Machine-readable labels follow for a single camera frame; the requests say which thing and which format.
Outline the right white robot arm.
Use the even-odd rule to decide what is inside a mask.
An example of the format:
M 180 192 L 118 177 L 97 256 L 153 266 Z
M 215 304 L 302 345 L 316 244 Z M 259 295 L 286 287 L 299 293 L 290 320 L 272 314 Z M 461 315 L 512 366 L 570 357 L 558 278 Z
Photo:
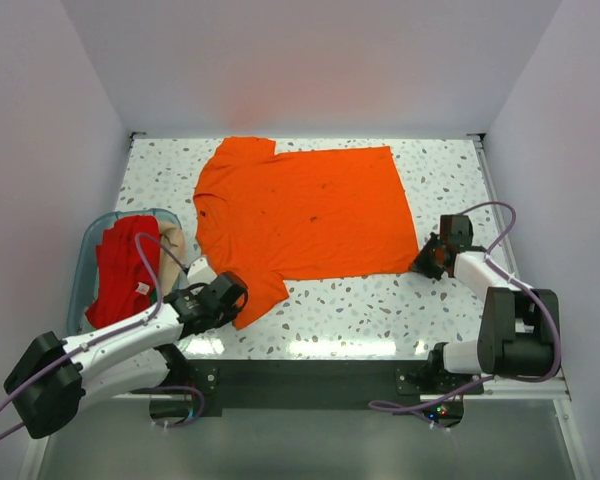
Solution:
M 554 377 L 561 367 L 557 295 L 507 272 L 488 249 L 473 243 L 473 237 L 468 216 L 443 215 L 440 230 L 430 235 L 411 267 L 429 279 L 457 280 L 483 305 L 475 340 L 441 342 L 428 354 L 428 386 L 446 393 L 461 375 L 533 383 Z

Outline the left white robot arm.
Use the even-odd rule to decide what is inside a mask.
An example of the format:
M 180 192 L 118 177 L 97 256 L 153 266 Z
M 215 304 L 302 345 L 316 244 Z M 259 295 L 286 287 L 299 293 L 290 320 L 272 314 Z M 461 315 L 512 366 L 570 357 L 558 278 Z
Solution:
M 221 327 L 249 299 L 246 284 L 225 272 L 210 283 L 174 290 L 132 317 L 90 333 L 37 336 L 4 382 L 28 434 L 50 436 L 79 412 L 136 390 L 176 392 L 192 374 L 178 341 Z

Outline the orange t shirt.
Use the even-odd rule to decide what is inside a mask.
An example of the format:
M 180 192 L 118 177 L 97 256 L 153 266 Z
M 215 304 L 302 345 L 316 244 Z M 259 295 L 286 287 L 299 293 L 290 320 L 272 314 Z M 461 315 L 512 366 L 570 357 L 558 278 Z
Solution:
M 285 301 L 288 280 L 403 273 L 419 252 L 387 146 L 279 153 L 266 138 L 226 138 L 193 203 L 211 267 L 248 288 L 238 329 Z

